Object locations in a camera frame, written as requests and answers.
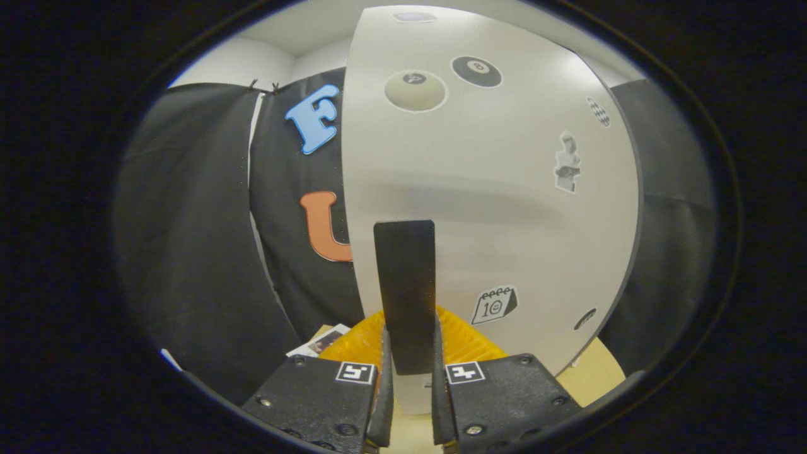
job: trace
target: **billiard ball sticker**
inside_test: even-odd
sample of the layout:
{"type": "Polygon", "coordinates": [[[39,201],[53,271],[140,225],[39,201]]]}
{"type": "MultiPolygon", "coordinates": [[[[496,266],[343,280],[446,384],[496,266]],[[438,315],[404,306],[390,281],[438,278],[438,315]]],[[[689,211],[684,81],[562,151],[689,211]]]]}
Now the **billiard ball sticker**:
{"type": "Polygon", "coordinates": [[[419,69],[393,74],[384,84],[384,94],[393,107],[410,113],[440,108],[448,99],[448,88],[438,76],[419,69]]]}
{"type": "Polygon", "coordinates": [[[451,69],[465,82],[482,88],[493,88],[502,83],[502,73],[489,61],[477,57],[457,57],[451,69]]]}

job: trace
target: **orange letter u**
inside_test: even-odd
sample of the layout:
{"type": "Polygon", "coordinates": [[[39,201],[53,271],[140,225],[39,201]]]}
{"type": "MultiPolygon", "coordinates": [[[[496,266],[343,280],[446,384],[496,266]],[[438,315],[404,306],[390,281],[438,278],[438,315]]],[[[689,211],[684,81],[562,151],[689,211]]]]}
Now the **orange letter u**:
{"type": "Polygon", "coordinates": [[[337,242],[331,226],[331,205],[337,195],[330,191],[309,192],[300,198],[308,222],[308,239],[311,247],[323,259],[332,262],[351,262],[350,245],[337,242]]]}

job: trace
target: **white curved panel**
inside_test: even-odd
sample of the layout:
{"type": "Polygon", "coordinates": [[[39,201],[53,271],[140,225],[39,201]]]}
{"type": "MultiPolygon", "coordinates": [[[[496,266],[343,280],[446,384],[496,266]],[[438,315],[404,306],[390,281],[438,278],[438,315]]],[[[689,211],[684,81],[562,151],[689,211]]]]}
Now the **white curved panel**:
{"type": "Polygon", "coordinates": [[[480,293],[515,286],[517,308],[477,329],[507,353],[533,353],[560,373],[609,313],[637,232],[633,149],[597,76],[567,49],[494,19],[383,6],[362,13],[344,90],[345,203],[366,314],[382,308],[373,225],[431,219],[437,303],[470,322],[480,293]],[[393,17],[406,11],[437,20],[393,17]],[[501,83],[461,79],[451,62],[463,56],[494,65],[501,83]],[[448,99],[426,113],[393,108],[386,81],[417,69],[444,81],[448,99]],[[607,127],[589,98],[607,112],[607,127]],[[564,132],[575,138],[576,160],[556,156],[564,132]],[[559,162],[579,168],[574,193],[556,187],[559,162]]]}

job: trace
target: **black circle sticker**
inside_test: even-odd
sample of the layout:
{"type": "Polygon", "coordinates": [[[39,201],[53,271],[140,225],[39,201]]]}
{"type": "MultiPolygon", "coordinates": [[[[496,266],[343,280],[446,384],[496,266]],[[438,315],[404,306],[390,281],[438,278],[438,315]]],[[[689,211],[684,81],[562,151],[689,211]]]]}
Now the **black circle sticker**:
{"type": "Polygon", "coordinates": [[[451,62],[451,69],[465,82],[485,88],[498,86],[502,73],[489,61],[477,57],[457,57],[451,62]]]}
{"type": "Polygon", "coordinates": [[[410,85],[420,85],[426,82],[426,76],[420,73],[406,73],[403,75],[403,81],[410,85]]]}

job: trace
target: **blue letter f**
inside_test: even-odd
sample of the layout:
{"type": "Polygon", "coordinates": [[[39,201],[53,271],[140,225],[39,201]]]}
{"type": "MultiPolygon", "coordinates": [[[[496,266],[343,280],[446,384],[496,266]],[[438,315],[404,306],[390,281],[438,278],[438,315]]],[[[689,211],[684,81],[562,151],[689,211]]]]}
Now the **blue letter f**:
{"type": "Polygon", "coordinates": [[[321,119],[334,121],[337,117],[337,109],[333,103],[324,98],[332,98],[339,94],[339,89],[328,84],[315,91],[305,98],[300,104],[289,109],[286,113],[286,120],[292,119],[297,125],[297,129],[303,136],[303,154],[311,154],[325,142],[333,139],[337,134],[335,126],[325,127],[321,119]],[[314,103],[320,101],[320,105],[314,108],[314,103]]]}

